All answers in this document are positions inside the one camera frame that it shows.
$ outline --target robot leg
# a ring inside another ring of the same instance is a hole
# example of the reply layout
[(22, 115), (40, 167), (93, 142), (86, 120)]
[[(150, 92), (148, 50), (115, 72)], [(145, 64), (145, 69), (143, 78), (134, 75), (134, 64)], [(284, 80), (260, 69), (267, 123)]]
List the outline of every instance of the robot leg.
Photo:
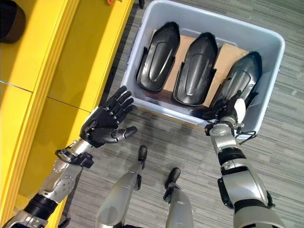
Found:
[(116, 228), (124, 225), (133, 189), (140, 189), (141, 171), (144, 168), (146, 157), (147, 148), (141, 146), (138, 162), (118, 180), (105, 198), (97, 214), (95, 228)]
[(179, 168), (174, 168), (165, 183), (167, 190), (163, 199), (170, 204), (166, 228), (194, 227), (190, 200), (175, 183), (180, 173)]

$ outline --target yellow shelf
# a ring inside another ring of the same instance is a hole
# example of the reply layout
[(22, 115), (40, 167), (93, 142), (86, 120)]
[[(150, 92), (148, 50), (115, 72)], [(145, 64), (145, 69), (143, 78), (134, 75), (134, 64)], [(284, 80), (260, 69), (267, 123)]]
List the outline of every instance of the yellow shelf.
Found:
[[(2, 123), (22, 123), (11, 147), (1, 150), (1, 156), (7, 160), (2, 174), (5, 177), (1, 178), (1, 226), (12, 216), (44, 101), (78, 4), (78, 0), (16, 2), (25, 11), (27, 23), (19, 41), (1, 43), (1, 81), (27, 91), (29, 100), (24, 101), (27, 109), (23, 113), (23, 109), (13, 104), (16, 100), (1, 103), (1, 110), (9, 113), (1, 119)], [(7, 89), (2, 88), (1, 92), (6, 99), (14, 97)], [(19, 115), (18, 119), (10, 113)], [(10, 131), (10, 126), (1, 125), (1, 135)]]
[(49, 97), (89, 112), (98, 105), (133, 2), (80, 1)]
[[(6, 156), (1, 226), (14, 208), (23, 208), (35, 195), (51, 171), (55, 150), (78, 138), (99, 103), (133, 5), (133, 0), (111, 6), (103, 0), (16, 2), (27, 15), (27, 25), (18, 42), (1, 44), (1, 81), (19, 87), (1, 89), (1, 110), (6, 110), (1, 111), (1, 122), (6, 122), (1, 132), (15, 129), (10, 144), (1, 138), (1, 155)], [(48, 228), (58, 226), (64, 205), (65, 200), (49, 218)]]
[[(36, 130), (19, 195), (31, 199), (52, 170), (55, 150), (64, 148), (79, 137), (89, 112), (47, 98)], [(65, 202), (57, 206), (47, 227), (57, 227)]]

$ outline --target plastic bin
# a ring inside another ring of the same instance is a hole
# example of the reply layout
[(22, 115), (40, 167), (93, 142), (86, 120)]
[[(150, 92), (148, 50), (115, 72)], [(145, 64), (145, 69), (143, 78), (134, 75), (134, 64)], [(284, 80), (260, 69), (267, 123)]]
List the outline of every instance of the plastic bin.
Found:
[(215, 35), (219, 47), (226, 42), (247, 51), (260, 53), (263, 74), (255, 88), (258, 95), (248, 107), (244, 119), (244, 131), (258, 132), (283, 57), (283, 37), (265, 28), (173, 1), (156, 0), (148, 6), (127, 63), (122, 85), (132, 91), (136, 106), (203, 127), (207, 122), (191, 116), (189, 108), (151, 99), (145, 96), (135, 81), (143, 48), (148, 47), (153, 31), (168, 21), (178, 23), (182, 35), (196, 38), (202, 32), (211, 32)]

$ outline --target gray carpet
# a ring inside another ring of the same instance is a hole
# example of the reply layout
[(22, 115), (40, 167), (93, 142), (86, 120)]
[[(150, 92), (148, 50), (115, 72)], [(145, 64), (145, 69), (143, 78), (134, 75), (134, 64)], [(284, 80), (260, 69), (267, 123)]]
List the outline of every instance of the gray carpet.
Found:
[[(244, 153), (256, 167), (289, 228), (304, 227), (304, 1), (302, 0), (180, 0), (280, 33), (286, 41), (281, 70), (259, 136), (244, 144)], [(126, 60), (143, 17), (135, 4), (109, 76), (103, 100), (119, 88)], [(83, 170), (74, 197), (65, 208), (70, 228), (94, 227), (98, 208), (114, 183), (136, 160), (141, 144), (148, 147), (142, 189), (133, 193), (126, 223), (163, 228), (168, 204), (163, 183), (171, 168), (182, 174), (178, 183), (193, 206), (196, 228), (231, 228), (233, 211), (221, 202), (217, 187), (219, 163), (210, 138), (181, 123), (136, 111), (122, 126), (135, 125), (128, 141), (105, 145), (93, 152), (95, 164)]]

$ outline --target robotic arm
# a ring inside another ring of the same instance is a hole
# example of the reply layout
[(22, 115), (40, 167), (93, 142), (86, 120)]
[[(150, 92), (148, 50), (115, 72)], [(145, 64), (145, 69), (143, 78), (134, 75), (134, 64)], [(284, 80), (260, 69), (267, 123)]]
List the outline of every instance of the robotic arm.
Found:
[(274, 206), (271, 195), (235, 138), (235, 129), (242, 127), (245, 109), (244, 100), (236, 95), (219, 113), (220, 121), (206, 128), (221, 165), (222, 177), (218, 179), (221, 198), (228, 208), (234, 209), (235, 228), (284, 228), (271, 210)]
[(73, 190), (75, 179), (83, 167), (93, 165), (94, 148), (106, 143), (117, 143), (137, 132), (136, 127), (117, 129), (135, 106), (131, 92), (121, 87), (104, 106), (97, 107), (80, 131), (80, 139), (55, 152), (58, 159), (40, 190), (28, 205), (9, 220), (3, 228), (43, 228), (57, 205)]

